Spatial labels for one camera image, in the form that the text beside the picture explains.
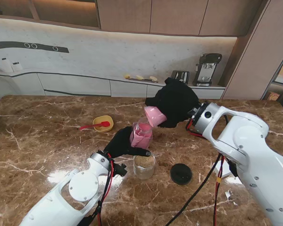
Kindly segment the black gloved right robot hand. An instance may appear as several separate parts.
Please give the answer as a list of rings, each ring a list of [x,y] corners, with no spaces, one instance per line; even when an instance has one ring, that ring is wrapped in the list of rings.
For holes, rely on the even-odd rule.
[[[200,102],[185,83],[167,78],[165,84],[154,97],[146,98],[145,105],[157,107],[166,116],[166,121],[159,127],[175,128],[179,122],[189,118],[188,112],[200,105]]]

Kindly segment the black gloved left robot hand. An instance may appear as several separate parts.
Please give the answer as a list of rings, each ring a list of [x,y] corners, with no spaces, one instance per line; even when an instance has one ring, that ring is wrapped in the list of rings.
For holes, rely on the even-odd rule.
[[[132,127],[127,126],[120,129],[111,141],[107,144],[104,148],[104,153],[109,154],[111,158],[117,158],[122,155],[132,155],[132,156],[144,156],[150,157],[151,152],[139,148],[139,147],[132,147],[130,143],[130,135],[132,133]]]

